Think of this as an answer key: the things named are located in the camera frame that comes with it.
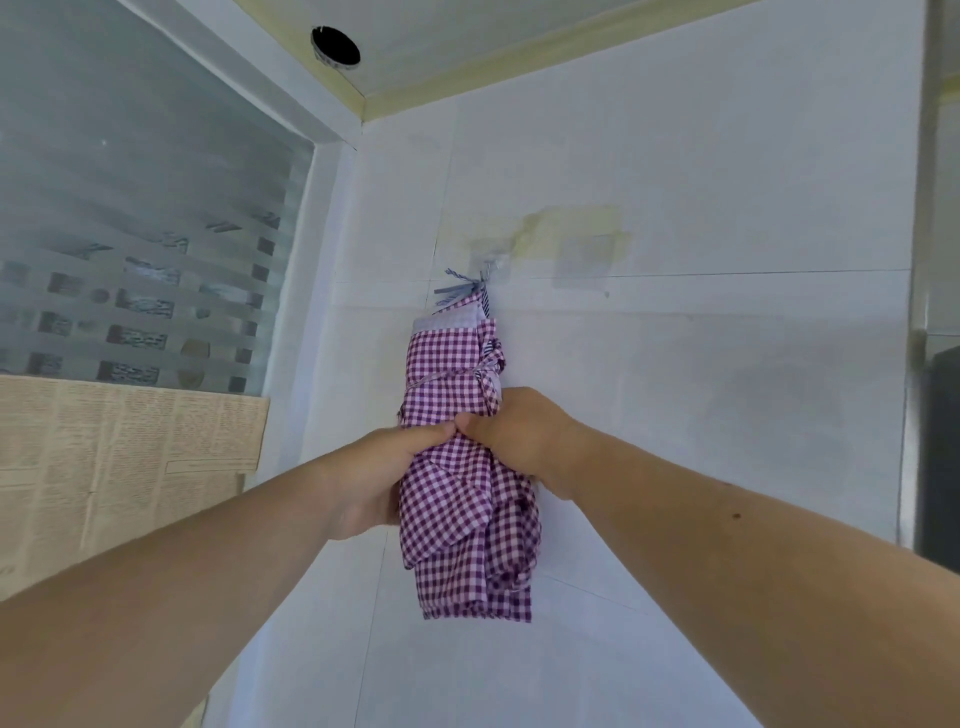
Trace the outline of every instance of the window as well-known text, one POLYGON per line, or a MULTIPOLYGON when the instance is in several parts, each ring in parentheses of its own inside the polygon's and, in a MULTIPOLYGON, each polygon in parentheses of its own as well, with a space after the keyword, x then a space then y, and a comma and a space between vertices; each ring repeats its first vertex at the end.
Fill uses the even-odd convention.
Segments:
POLYGON ((312 145, 116 0, 5 0, 0 372, 259 394, 312 145))

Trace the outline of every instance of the blue twine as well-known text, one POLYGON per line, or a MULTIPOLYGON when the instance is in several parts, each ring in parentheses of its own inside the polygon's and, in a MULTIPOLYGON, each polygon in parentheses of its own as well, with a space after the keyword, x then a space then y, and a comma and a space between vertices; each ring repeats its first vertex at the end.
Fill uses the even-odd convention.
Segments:
POLYGON ((466 298, 472 293, 483 291, 480 302, 483 306, 484 313, 487 314, 487 316, 490 316, 490 300, 487 298, 487 281, 485 280, 483 274, 480 275, 479 279, 472 279, 468 276, 457 273, 452 268, 447 268, 444 272, 448 276, 453 276, 456 279, 465 280, 466 282, 461 283, 460 285, 447 286, 446 288, 435 288, 433 291, 435 294, 448 294, 441 301, 437 302, 438 308, 446 308, 447 306, 466 298))

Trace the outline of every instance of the purple gingham cloth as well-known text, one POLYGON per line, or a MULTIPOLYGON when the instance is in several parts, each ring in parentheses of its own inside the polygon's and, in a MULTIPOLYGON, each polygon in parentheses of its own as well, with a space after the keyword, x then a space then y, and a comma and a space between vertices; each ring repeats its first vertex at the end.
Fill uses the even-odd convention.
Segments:
MULTIPOLYGON (((479 318, 475 327, 411 337, 401 426, 435 425, 458 412, 496 413, 505 360, 495 321, 479 318)), ((426 619, 530 621, 530 577, 540 550, 533 484, 483 446, 458 433, 417 456, 401 481, 400 547, 426 619)))

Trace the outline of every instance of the fabric bundle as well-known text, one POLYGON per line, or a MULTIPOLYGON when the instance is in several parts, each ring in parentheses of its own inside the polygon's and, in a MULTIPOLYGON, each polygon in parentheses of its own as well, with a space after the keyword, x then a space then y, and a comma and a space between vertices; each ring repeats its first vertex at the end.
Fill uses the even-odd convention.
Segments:
MULTIPOLYGON (((504 366, 483 287, 417 319, 400 425, 495 414, 504 366)), ((401 481, 400 547, 426 619, 531 620, 540 549, 533 484, 482 445, 458 433, 417 456, 401 481)))

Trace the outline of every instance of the ceiling hole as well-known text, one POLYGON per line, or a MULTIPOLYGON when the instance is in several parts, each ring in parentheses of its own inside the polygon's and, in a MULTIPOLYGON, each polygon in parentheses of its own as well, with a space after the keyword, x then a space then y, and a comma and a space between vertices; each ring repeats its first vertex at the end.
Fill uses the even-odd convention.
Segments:
POLYGON ((310 43, 319 61, 334 68, 351 69, 360 65, 357 44, 336 28, 320 25, 310 31, 310 43))

